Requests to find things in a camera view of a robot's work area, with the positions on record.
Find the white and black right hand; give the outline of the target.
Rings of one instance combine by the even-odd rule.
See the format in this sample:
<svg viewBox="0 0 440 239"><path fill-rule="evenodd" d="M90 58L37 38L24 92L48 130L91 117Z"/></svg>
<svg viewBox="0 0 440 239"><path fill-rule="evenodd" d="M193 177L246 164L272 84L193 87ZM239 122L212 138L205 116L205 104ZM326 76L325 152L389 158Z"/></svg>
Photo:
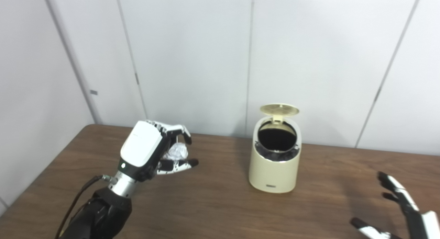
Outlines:
<svg viewBox="0 0 440 239"><path fill-rule="evenodd" d="M440 237L437 213L421 213L412 196L399 181L379 171L377 179L390 193L382 193L383 198L397 203L405 217L410 239L438 239ZM374 227L359 218L352 218L350 224L369 239L399 239L399 236Z"/></svg>

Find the white and black left hand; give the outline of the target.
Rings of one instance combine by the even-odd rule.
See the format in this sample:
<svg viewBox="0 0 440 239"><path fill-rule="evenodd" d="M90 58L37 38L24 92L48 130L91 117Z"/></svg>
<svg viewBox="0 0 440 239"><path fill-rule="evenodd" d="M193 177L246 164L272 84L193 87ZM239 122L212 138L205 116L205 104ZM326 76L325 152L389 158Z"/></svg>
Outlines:
<svg viewBox="0 0 440 239"><path fill-rule="evenodd" d="M199 165L188 159L191 134L181 124L138 121L120 150L118 172L134 182L151 180L156 175L170 175Z"/></svg>

